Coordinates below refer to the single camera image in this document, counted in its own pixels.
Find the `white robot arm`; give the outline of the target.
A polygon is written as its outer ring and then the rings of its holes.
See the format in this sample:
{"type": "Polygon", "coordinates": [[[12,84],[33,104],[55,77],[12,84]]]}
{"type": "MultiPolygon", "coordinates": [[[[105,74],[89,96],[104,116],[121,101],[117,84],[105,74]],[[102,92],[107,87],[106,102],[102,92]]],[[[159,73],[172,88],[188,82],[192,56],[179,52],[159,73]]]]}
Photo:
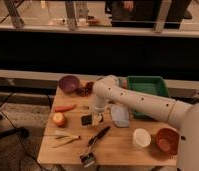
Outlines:
{"type": "Polygon", "coordinates": [[[176,171],[199,171],[199,103],[141,93],[120,87],[116,76],[96,81],[90,111],[100,115],[107,101],[117,101],[179,131],[176,171]]]}

